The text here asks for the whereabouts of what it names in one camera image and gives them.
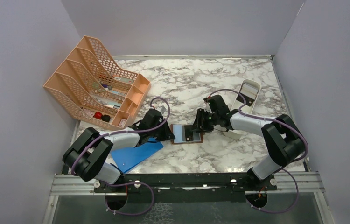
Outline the brown leather card holder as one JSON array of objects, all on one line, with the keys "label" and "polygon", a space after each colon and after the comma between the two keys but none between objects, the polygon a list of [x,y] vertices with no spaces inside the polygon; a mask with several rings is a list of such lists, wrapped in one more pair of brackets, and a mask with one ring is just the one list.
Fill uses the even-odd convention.
[{"label": "brown leather card holder", "polygon": [[192,125],[172,124],[170,129],[175,136],[173,145],[203,143],[203,134],[192,131]]}]

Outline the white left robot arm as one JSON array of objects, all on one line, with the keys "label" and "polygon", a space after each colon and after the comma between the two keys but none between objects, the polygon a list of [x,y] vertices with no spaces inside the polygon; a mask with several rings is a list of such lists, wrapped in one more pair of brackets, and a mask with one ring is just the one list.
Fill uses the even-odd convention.
[{"label": "white left robot arm", "polygon": [[104,181],[111,191],[123,188],[122,172],[106,159],[111,151],[139,147],[149,139],[157,142],[175,139],[162,113],[149,109],[143,119],[119,131],[100,133],[90,127],[64,153],[62,161],[73,175],[85,182],[92,179]]}]

